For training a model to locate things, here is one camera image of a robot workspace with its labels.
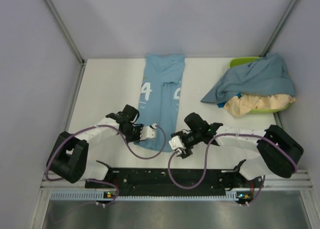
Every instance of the green basket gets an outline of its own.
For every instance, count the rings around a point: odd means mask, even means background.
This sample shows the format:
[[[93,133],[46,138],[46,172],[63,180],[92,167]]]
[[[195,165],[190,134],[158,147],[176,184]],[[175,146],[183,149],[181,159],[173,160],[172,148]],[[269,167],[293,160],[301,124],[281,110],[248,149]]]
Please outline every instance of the green basket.
[[[229,68],[239,66],[242,64],[246,64],[246,63],[251,63],[259,58],[260,57],[258,57],[258,56],[238,57],[238,58],[232,59],[230,61]],[[283,110],[287,109],[289,107],[289,104],[290,103],[288,103],[285,107],[280,108],[280,109],[252,109],[249,113],[250,114],[276,113],[276,112],[283,111]]]

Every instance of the gray wall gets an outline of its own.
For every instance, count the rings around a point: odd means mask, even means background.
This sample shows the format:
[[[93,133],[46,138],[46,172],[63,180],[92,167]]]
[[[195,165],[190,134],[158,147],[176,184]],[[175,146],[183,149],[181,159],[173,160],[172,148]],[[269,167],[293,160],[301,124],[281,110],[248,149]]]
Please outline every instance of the gray wall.
[[[0,228],[27,228],[79,65],[42,0],[0,0]]]
[[[91,58],[259,55],[290,0],[52,0]]]
[[[304,147],[308,169],[320,196],[320,0],[301,0],[272,52],[280,53],[294,81],[297,102],[280,114],[284,128]]]

